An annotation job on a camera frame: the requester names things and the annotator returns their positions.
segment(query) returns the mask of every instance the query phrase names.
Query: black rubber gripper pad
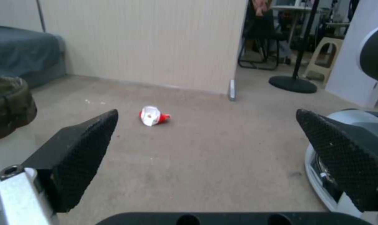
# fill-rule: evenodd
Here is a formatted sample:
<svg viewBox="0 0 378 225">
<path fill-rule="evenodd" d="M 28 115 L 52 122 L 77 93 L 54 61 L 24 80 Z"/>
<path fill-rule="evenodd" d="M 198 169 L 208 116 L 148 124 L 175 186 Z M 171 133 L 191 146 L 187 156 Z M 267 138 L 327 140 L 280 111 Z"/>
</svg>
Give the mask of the black rubber gripper pad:
<svg viewBox="0 0 378 225">
<path fill-rule="evenodd" d="M 299 109 L 296 118 L 339 188 L 361 211 L 378 211 L 378 137 Z"/>
<path fill-rule="evenodd" d="M 75 207 L 96 175 L 118 121 L 111 110 L 58 131 L 22 165 L 35 168 L 56 212 Z"/>
</svg>

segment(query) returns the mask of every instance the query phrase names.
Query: bolt hole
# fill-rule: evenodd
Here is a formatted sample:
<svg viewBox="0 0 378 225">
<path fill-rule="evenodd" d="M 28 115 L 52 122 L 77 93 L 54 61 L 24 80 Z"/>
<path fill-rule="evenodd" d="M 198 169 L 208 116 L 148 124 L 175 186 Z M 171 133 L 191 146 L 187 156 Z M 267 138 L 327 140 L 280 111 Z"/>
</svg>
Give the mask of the bolt hole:
<svg viewBox="0 0 378 225">
<path fill-rule="evenodd" d="M 10 174 L 12 174 L 12 173 L 15 172 L 15 171 L 17 171 L 17 167 L 10 167 L 10 168 L 8 168 L 8 169 L 6 169 L 6 170 L 4 171 L 4 174 L 5 174 L 5 175 L 10 175 Z"/>
<path fill-rule="evenodd" d="M 193 215 L 183 215 L 178 219 L 176 225 L 200 225 L 200 221 Z"/>
<path fill-rule="evenodd" d="M 273 214 L 268 218 L 268 225 L 291 225 L 292 223 L 290 220 L 281 215 L 281 214 Z"/>
</svg>

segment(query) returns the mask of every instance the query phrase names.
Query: round black base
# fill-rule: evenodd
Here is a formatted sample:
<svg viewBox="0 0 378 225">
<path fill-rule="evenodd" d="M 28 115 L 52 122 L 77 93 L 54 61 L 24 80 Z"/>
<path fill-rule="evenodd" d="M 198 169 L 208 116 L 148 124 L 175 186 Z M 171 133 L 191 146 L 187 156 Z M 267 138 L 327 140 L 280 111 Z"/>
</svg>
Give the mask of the round black base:
<svg viewBox="0 0 378 225">
<path fill-rule="evenodd" d="M 317 90 L 317 87 L 310 81 L 293 80 L 293 78 L 287 76 L 271 77 L 269 83 L 277 88 L 298 93 L 315 93 Z"/>
</svg>

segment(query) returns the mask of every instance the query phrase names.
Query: red and white can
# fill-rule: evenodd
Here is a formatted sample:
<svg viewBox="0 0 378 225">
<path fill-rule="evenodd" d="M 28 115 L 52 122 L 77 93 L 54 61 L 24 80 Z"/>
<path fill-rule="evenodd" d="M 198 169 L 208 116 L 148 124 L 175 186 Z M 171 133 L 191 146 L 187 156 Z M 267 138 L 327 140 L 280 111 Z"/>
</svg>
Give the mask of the red and white can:
<svg viewBox="0 0 378 225">
<path fill-rule="evenodd" d="M 169 114 L 162 114 L 155 106 L 145 106 L 139 113 L 139 117 L 146 126 L 153 126 L 169 119 Z"/>
</svg>

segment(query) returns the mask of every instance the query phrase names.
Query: stool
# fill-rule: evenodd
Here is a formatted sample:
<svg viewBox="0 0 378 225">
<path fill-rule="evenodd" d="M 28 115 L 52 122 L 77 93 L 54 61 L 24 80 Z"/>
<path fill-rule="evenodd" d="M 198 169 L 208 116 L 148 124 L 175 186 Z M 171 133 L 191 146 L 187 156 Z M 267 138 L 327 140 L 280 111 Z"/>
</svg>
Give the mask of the stool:
<svg viewBox="0 0 378 225">
<path fill-rule="evenodd" d="M 332 54 L 330 55 L 329 60 L 327 62 L 328 67 L 318 66 L 317 64 L 315 64 L 318 58 L 318 55 L 325 44 L 333 44 L 334 46 L 332 50 Z M 309 71 L 318 72 L 323 75 L 324 77 L 323 86 L 325 86 L 327 81 L 329 80 L 330 73 L 332 71 L 333 65 L 336 62 L 336 58 L 342 44 L 343 44 L 343 40 L 331 38 L 331 37 L 324 37 L 318 44 L 318 47 L 315 49 L 314 53 L 312 54 L 311 61 L 308 64 L 307 69 L 305 73 L 303 74 L 303 77 L 307 77 L 307 74 L 309 73 Z"/>
</svg>

